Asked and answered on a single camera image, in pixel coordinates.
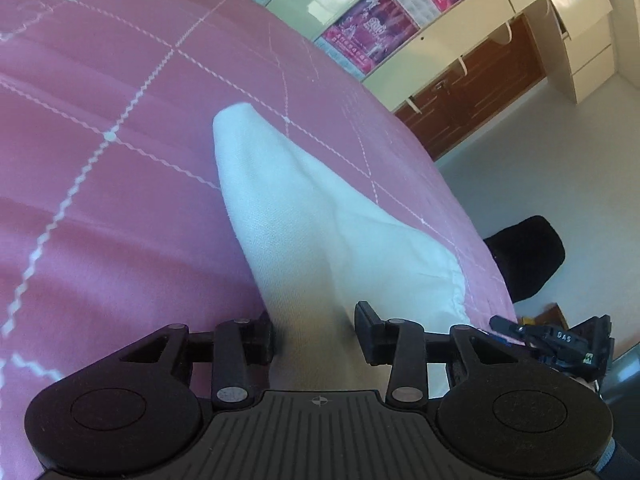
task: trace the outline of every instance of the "wooden door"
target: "wooden door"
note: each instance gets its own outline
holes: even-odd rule
[[[526,19],[511,23],[506,45],[487,40],[465,56],[467,75],[453,70],[412,97],[396,116],[418,137],[433,160],[466,139],[545,76]]]

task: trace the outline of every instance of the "black chair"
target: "black chair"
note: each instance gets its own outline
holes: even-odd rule
[[[532,216],[487,238],[511,301],[526,300],[548,282],[564,262],[558,233],[542,216]]]

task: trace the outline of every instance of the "pink bedsheet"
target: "pink bedsheet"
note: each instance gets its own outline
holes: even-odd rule
[[[265,9],[0,0],[0,478],[37,476],[22,417],[51,381],[165,324],[262,310],[213,155],[212,118],[240,101],[453,251],[476,326],[513,317],[411,132]]]

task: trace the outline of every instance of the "silver screw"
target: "silver screw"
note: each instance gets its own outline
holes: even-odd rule
[[[218,390],[216,397],[222,402],[242,402],[249,396],[249,393],[244,388],[238,386],[228,386]]]
[[[391,396],[399,402],[418,402],[422,397],[422,392],[418,388],[403,386],[396,388]]]

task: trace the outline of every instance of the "white fabric garment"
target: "white fabric garment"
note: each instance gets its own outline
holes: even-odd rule
[[[364,361],[353,309],[369,301],[382,319],[428,332],[468,324],[465,279],[455,256],[399,222],[271,126],[249,104],[213,123],[229,218],[276,327],[271,387],[378,388],[389,366]],[[429,368],[430,397],[448,390]]]

